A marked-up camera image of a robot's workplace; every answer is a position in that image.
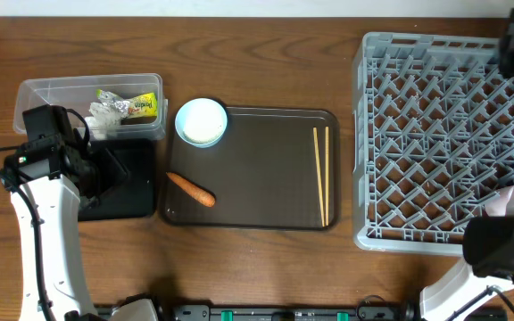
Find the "white tissue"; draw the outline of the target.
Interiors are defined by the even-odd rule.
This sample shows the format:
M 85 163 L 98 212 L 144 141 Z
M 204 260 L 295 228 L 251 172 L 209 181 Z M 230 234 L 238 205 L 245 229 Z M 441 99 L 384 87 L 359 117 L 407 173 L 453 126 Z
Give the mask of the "white tissue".
M 107 132 L 120 126 L 125 114 L 111 105 L 102 103 L 91 103 L 89 107 L 90 116 L 85 117 L 85 122 L 95 140 L 107 138 Z

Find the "yellow snack wrapper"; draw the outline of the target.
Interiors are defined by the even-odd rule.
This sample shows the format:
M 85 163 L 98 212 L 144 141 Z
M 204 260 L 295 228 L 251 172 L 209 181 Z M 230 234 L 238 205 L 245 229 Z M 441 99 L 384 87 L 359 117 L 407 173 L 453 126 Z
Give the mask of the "yellow snack wrapper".
M 155 93 L 147 93 L 132 98 L 122 98 L 113 92 L 98 89 L 97 99 L 116 111 L 123 119 L 155 117 L 158 111 L 158 101 Z

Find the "pink paper cup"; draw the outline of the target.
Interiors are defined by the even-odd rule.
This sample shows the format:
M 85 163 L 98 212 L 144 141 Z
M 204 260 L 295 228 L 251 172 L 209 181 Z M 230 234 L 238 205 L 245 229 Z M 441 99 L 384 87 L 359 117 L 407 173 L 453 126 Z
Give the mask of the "pink paper cup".
M 495 196 L 485 204 L 486 215 L 489 217 L 504 217 L 506 207 L 514 190 L 513 186 L 507 186 L 496 190 Z

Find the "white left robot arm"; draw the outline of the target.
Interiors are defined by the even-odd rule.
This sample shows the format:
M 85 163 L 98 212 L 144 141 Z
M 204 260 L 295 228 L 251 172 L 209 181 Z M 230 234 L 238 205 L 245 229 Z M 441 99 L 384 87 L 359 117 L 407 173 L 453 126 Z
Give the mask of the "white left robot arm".
M 26 143 L 0 168 L 19 223 L 22 320 L 97 320 L 79 243 L 79 212 L 100 205 L 128 170 L 107 148 L 91 151 L 90 133 L 71 126 L 72 109 L 23 112 Z

